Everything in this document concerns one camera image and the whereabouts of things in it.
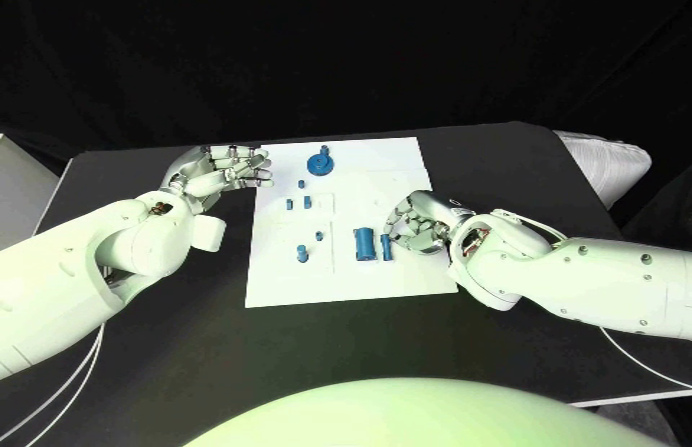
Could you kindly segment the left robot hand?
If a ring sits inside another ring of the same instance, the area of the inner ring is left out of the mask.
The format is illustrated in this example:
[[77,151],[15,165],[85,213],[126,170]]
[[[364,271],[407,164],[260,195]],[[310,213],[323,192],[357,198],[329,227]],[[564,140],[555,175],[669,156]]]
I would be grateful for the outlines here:
[[238,145],[202,145],[173,161],[160,190],[182,198],[194,214],[211,210],[225,192],[271,187],[269,151]]

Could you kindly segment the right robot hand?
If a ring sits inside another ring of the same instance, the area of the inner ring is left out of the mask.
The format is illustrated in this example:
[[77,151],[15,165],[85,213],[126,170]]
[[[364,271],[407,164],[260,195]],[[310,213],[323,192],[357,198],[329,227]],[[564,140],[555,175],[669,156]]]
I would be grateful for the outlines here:
[[384,234],[408,251],[437,254],[449,247],[459,228],[475,215],[459,201],[430,190],[416,190],[391,211]]

